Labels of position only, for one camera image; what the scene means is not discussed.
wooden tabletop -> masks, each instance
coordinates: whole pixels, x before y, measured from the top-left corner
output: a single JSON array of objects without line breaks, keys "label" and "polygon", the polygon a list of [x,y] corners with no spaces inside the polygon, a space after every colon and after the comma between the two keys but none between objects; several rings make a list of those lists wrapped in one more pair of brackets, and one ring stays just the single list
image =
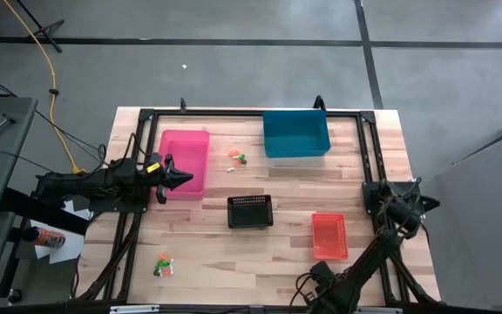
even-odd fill
[{"label": "wooden tabletop", "polygon": [[[136,130],[139,109],[118,108],[108,160],[123,155],[129,134]],[[376,111],[376,121],[388,179],[409,181],[410,164],[397,111]],[[349,267],[373,239],[373,227],[363,206],[364,178],[356,122],[329,118],[328,124],[331,149],[325,156],[269,159],[264,151],[260,117],[160,117],[156,151],[164,130],[210,132],[205,197],[198,201],[169,199],[166,205],[160,205],[151,196],[140,226],[129,302],[288,305],[295,293],[296,277],[318,262],[313,258],[311,238],[311,214],[315,212],[344,213],[349,260],[330,262],[329,266],[334,272]],[[146,147],[148,127],[142,147]],[[368,127],[365,132],[371,165],[375,166]],[[227,154],[233,149],[242,151],[248,164],[229,173],[232,160]],[[377,171],[373,176],[378,180]],[[229,229],[227,198],[262,194],[272,195],[274,226]],[[78,294],[88,288],[108,262],[117,220],[117,214],[103,214],[88,230],[79,262]],[[130,223],[127,221],[125,232]],[[173,276],[153,276],[161,253],[174,259]],[[423,230],[405,241],[402,254],[414,277],[439,299]],[[114,296],[124,263],[125,258],[119,266]],[[396,273],[391,266],[390,273],[398,297]],[[297,298],[295,304],[303,301]],[[363,287],[360,305],[383,305],[379,272]]]}]

